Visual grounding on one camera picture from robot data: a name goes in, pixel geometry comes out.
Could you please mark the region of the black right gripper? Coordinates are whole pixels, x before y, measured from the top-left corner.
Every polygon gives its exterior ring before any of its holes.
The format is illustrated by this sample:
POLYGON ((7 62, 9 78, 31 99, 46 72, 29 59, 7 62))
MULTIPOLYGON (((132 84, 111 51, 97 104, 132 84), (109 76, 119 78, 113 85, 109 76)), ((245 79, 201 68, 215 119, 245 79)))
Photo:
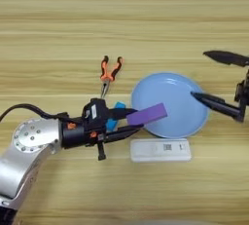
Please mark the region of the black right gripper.
MULTIPOLYGON (((207 51, 203 54, 223 64, 249 66, 249 56, 225 51, 207 51)), ((191 92, 191 95, 211 110, 230 116, 237 122, 243 122, 244 105, 249 105, 249 80, 245 79, 236 85, 234 100, 239 103, 238 106, 227 104, 222 98, 211 94, 191 92)))

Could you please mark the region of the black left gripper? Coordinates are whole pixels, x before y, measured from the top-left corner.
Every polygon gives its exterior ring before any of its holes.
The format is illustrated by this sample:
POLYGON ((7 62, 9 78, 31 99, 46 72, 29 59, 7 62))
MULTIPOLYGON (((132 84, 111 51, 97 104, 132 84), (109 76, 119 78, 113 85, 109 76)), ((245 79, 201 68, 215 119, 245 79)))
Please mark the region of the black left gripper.
MULTIPOLYGON (((136 110, 132 108, 113 108, 109 110, 109 118, 113 120, 122 120, 135 112, 136 110)), ((139 132, 142 128, 143 125, 120 127, 116 131, 108 132, 104 142, 109 143, 126 139, 139 132)), ((102 161, 106 159, 103 146, 103 138, 106 130, 103 127, 89 129, 86 124, 62 122, 61 132, 61 147, 63 149, 71 149, 80 146, 97 146, 98 160, 102 161)))

